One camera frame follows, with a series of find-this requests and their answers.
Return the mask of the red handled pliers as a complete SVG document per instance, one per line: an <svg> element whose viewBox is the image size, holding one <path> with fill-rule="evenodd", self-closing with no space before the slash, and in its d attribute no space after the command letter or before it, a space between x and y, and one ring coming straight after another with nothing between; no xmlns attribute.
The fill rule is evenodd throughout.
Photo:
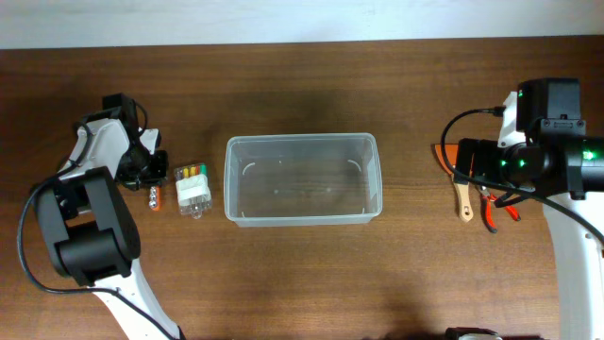
<svg viewBox="0 0 604 340"><path fill-rule="evenodd" d="M482 221L486 227L486 229L493 234L498 233L498 228L493 219L493 207L495 206L495 201L497 200L497 196L492 194L485 186L477 185L476 186L478 192L480 193L480 213ZM514 222L521 221L520 213L514 208L514 206L506 206L504 210L508 213L510 218Z"/></svg>

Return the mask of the clear case coloured bits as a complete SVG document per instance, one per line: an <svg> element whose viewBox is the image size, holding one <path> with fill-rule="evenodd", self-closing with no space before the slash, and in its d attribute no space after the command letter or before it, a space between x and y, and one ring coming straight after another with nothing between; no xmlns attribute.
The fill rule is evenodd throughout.
<svg viewBox="0 0 604 340"><path fill-rule="evenodd" d="M212 205L207 166L203 162L181 166L174 175L180 214L201 218Z"/></svg>

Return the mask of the orange socket bit rail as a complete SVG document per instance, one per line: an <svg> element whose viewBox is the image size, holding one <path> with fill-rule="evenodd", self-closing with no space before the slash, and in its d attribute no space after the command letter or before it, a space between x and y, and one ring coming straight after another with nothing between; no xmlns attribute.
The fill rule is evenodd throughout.
<svg viewBox="0 0 604 340"><path fill-rule="evenodd" d="M152 186L149 189L148 206L154 212L159 211L161 208L160 194L161 188L159 186Z"/></svg>

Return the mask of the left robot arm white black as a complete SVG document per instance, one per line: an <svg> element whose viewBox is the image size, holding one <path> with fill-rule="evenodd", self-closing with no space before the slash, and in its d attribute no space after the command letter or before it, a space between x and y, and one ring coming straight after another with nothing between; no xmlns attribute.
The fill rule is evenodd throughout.
<svg viewBox="0 0 604 340"><path fill-rule="evenodd" d="M47 293L96 296L130 339L181 339L143 274L140 234L120 192L156 189L167 178L160 133L147 123L143 106L123 93L103 97L100 111L76 122L66 163L25 204L54 269L76 286L53 289L25 273Z"/></svg>

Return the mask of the clear plastic container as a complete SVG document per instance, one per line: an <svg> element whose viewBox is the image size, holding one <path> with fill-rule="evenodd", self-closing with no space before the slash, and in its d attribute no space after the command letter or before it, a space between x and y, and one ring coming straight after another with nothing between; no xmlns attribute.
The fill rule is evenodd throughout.
<svg viewBox="0 0 604 340"><path fill-rule="evenodd" d="M366 224L383 210L377 141L366 132L233 137L223 193L240 228Z"/></svg>

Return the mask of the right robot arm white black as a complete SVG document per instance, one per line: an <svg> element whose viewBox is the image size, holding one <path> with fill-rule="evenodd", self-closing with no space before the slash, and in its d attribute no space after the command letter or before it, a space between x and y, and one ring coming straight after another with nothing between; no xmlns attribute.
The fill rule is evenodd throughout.
<svg viewBox="0 0 604 340"><path fill-rule="evenodd" d="M554 248L563 339L603 336L603 140L586 133L576 78L520 83L487 109L497 140L464 138L445 167L455 180L503 192L507 208L542 203Z"/></svg>

